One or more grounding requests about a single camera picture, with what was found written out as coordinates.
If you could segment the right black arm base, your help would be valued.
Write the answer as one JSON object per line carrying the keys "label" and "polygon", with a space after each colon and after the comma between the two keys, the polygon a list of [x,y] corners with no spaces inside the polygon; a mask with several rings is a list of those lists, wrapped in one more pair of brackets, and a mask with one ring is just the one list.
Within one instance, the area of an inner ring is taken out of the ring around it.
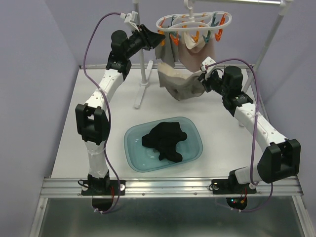
{"label": "right black arm base", "polygon": [[249,184],[240,184],[235,178],[214,179],[208,186],[214,195],[229,195],[226,198],[228,206],[236,210],[245,210],[248,204],[248,195],[256,194],[256,188],[251,189]]}

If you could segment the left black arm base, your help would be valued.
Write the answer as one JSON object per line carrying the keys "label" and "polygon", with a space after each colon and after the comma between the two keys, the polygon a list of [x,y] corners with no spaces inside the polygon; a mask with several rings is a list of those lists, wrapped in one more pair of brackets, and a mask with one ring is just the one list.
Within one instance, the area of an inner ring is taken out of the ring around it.
{"label": "left black arm base", "polygon": [[109,180],[109,185],[93,186],[88,180],[79,179],[82,196],[92,196],[92,207],[100,214],[114,211],[118,200],[125,195],[126,181]]}

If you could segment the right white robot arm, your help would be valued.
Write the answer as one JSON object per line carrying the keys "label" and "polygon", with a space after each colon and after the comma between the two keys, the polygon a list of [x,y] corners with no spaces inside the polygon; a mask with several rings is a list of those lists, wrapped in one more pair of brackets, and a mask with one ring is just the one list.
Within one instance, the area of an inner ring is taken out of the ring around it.
{"label": "right white robot arm", "polygon": [[253,100],[242,91],[243,75],[236,66],[228,66],[222,76],[210,66],[202,66],[200,82],[206,92],[215,91],[222,96],[226,110],[253,136],[263,154],[257,164],[234,170],[232,176],[238,184],[251,182],[273,183],[295,176],[299,172],[301,145],[278,132],[257,110]]}

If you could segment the black underwear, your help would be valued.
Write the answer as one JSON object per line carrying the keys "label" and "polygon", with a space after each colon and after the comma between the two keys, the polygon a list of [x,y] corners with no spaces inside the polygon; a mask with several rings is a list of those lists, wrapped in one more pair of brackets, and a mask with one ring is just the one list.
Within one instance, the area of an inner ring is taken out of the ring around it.
{"label": "black underwear", "polygon": [[186,139],[187,134],[179,122],[161,122],[142,137],[142,146],[158,151],[159,161],[166,159],[178,163],[183,161],[183,157],[176,151],[176,146]]}

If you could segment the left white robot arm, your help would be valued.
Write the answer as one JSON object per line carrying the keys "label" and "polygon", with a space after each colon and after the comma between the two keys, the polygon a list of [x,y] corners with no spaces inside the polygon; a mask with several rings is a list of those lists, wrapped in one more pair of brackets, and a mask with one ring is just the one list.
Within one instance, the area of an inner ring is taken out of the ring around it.
{"label": "left white robot arm", "polygon": [[155,49],[165,39],[165,35],[152,32],[144,25],[137,28],[131,36],[122,30],[112,33],[111,52],[104,77],[88,100],[84,104],[77,104],[75,108],[77,131],[85,142],[89,159],[87,180],[79,182],[85,188],[107,189],[110,184],[104,155],[111,129],[108,105],[129,74],[130,58],[142,49]]}

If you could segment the dark grey underwear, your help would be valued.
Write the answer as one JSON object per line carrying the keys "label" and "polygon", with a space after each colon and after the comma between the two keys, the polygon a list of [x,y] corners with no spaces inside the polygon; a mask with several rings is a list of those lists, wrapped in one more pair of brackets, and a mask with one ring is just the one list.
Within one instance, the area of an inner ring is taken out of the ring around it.
{"label": "dark grey underwear", "polygon": [[163,32],[165,35],[164,44],[162,42],[155,48],[155,57],[160,59],[162,62],[168,64],[172,68],[175,67],[174,50],[169,36],[169,32]]}

